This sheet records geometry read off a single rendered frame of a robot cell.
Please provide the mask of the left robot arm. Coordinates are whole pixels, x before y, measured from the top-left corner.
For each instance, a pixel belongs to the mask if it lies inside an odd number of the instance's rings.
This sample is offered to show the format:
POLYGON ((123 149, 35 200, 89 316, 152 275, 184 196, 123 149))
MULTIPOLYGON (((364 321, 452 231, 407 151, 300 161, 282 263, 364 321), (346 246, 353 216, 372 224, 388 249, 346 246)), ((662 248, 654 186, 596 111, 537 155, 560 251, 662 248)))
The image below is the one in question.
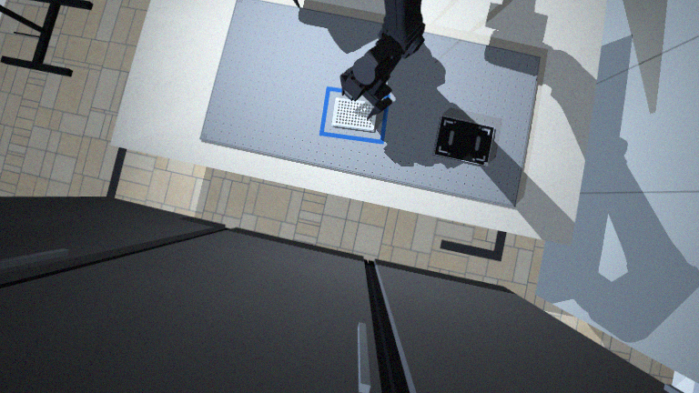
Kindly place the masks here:
POLYGON ((354 75, 348 76, 343 86, 345 96, 351 102, 356 102, 366 91, 375 96, 390 78, 383 75, 387 71, 386 74, 390 74, 401 58, 419 50, 425 40, 422 36, 425 24, 422 23, 421 1, 384 0, 386 16, 378 34, 380 40, 354 62, 354 75))

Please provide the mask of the blue tape outline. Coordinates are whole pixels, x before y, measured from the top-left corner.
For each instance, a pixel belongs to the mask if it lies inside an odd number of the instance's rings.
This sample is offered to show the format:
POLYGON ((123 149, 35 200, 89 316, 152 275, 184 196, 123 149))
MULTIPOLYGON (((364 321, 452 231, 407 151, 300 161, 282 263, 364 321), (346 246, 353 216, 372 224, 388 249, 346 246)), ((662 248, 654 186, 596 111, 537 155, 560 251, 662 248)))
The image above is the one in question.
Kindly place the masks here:
POLYGON ((387 117, 388 117, 389 107, 386 107, 386 108, 384 109, 383 119, 382 119, 382 127, 381 127, 381 133, 380 133, 380 139, 373 139, 373 138, 360 137, 360 136, 347 136, 347 135, 341 135, 341 134, 334 134, 334 133, 327 133, 327 132, 324 132, 325 123, 326 123, 326 116, 327 116, 327 111, 328 111, 329 93, 330 93, 330 91, 333 91, 333 92, 340 92, 340 93, 341 93, 341 88, 329 87, 329 86, 327 86, 326 95, 325 95, 325 101, 324 101, 324 106, 323 106, 323 113, 322 113, 322 118, 321 118, 321 125, 320 125, 319 135, 320 135, 320 136, 329 136, 329 137, 343 138, 343 139, 356 140, 356 141, 362 141, 362 142, 369 142, 369 143, 376 143, 376 144, 383 144, 383 145, 384 145, 384 137, 385 137, 385 131, 386 131, 386 124, 387 124, 387 117))

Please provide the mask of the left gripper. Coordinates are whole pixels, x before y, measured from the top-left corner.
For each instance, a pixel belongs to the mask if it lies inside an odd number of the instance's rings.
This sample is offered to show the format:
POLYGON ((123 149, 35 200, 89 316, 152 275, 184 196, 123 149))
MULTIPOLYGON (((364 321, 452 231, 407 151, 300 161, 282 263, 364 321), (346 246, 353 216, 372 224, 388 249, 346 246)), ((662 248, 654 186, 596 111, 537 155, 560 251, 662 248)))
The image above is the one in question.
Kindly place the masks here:
MULTIPOLYGON (((341 88, 342 88, 342 95, 345 95, 343 85, 346 82, 348 76, 353 74, 353 66, 350 67, 349 69, 346 70, 346 72, 342 73, 340 75, 340 82, 341 82, 341 88)), ((388 96, 392 89, 386 84, 375 96, 373 96, 369 91, 365 92, 363 96, 374 106, 373 109, 371 110, 370 114, 368 115, 367 119, 371 118, 374 115, 379 114, 382 112, 386 107, 388 107, 390 104, 392 104, 392 100, 389 97, 384 98, 385 96, 388 96), (384 98, 383 100, 381 100, 384 98)))

